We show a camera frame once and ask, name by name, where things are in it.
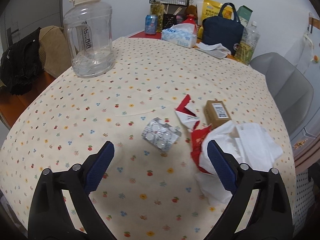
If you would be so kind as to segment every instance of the hanging bag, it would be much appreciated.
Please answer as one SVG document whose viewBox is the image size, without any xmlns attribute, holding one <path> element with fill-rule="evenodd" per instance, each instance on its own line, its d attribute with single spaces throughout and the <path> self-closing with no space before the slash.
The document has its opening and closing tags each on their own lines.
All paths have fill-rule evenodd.
<svg viewBox="0 0 320 240">
<path fill-rule="evenodd" d="M 234 19 L 229 20 L 222 16 L 222 12 L 226 6 L 231 6 Z M 209 17 L 202 21 L 203 38 L 202 42 L 208 45 L 221 43 L 231 51 L 234 55 L 239 47 L 244 26 L 240 23 L 240 19 L 233 3 L 225 3 L 222 5 L 218 16 Z"/>
</svg>

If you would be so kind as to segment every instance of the chair backrest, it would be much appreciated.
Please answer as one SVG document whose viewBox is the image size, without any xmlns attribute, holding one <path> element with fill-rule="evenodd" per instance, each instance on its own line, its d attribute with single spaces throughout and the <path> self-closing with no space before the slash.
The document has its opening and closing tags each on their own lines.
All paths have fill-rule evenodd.
<svg viewBox="0 0 320 240">
<path fill-rule="evenodd" d="M 313 87 L 289 61 L 275 52 L 254 58 L 250 66 L 266 76 L 266 82 L 288 134 L 301 125 L 308 114 Z"/>
</svg>

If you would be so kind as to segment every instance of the red bottle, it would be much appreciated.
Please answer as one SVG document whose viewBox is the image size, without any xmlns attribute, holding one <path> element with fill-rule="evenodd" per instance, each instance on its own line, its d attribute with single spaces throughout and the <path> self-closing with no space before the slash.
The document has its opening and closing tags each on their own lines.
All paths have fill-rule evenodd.
<svg viewBox="0 0 320 240">
<path fill-rule="evenodd" d="M 187 19 L 183 21 L 182 23 L 191 23 L 195 25 L 195 29 L 193 31 L 193 34 L 197 35 L 198 34 L 198 29 L 197 29 L 197 24 L 195 21 L 196 17 L 193 14 L 189 14 Z"/>
</svg>

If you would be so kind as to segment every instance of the white wall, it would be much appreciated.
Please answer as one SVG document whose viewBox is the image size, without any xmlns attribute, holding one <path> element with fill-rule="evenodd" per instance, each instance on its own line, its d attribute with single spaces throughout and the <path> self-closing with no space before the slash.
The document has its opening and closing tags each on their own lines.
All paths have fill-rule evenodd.
<svg viewBox="0 0 320 240">
<path fill-rule="evenodd" d="M 63 13 L 72 8 L 63 0 Z M 144 29 L 144 19 L 149 13 L 149 0 L 103 0 L 113 8 L 113 40 Z M 253 10 L 252 20 L 258 23 L 261 34 L 255 56 L 278 52 L 283 55 L 300 38 L 307 28 L 308 13 L 317 15 L 309 0 L 216 0 L 232 2 L 236 8 L 246 5 Z M 203 0 L 194 0 L 194 4 Z"/>
</svg>

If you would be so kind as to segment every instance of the white tissue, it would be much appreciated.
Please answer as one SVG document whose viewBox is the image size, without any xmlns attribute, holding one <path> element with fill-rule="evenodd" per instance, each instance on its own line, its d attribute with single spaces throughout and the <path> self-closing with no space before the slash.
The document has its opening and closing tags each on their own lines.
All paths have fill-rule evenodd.
<svg viewBox="0 0 320 240">
<path fill-rule="evenodd" d="M 207 153 L 207 146 L 211 140 L 215 140 L 225 153 L 232 154 L 238 163 L 247 163 L 257 171 L 269 171 L 283 153 L 282 148 L 257 123 L 234 125 L 232 121 L 228 121 L 208 133 L 201 145 L 199 166 L 212 175 L 208 177 L 200 172 L 196 175 L 196 179 L 203 194 L 210 195 L 208 197 L 210 204 L 214 199 L 225 203 L 223 201 L 226 201 L 231 194 L 224 188 L 221 189 L 217 183 L 218 175 Z"/>
<path fill-rule="evenodd" d="M 171 27 L 171 29 L 185 31 L 185 32 L 188 32 L 188 33 L 193 33 L 193 31 L 195 29 L 195 25 L 192 24 L 192 23 L 180 23 L 180 24 L 177 24 L 177 25 L 173 25 Z"/>
<path fill-rule="evenodd" d="M 214 44 L 214 45 L 207 45 L 207 44 L 204 44 L 202 42 L 198 43 L 197 46 L 202 49 L 202 50 L 220 50 L 220 51 L 223 51 L 223 52 L 226 52 L 228 53 L 229 55 L 231 54 L 231 51 L 229 49 L 227 49 L 225 46 L 223 46 L 221 43 L 218 43 L 218 44 Z"/>
<path fill-rule="evenodd" d="M 224 189 L 219 178 L 203 172 L 196 173 L 195 177 L 211 206 L 216 206 L 217 202 L 227 204 L 232 198 L 231 192 Z"/>
</svg>

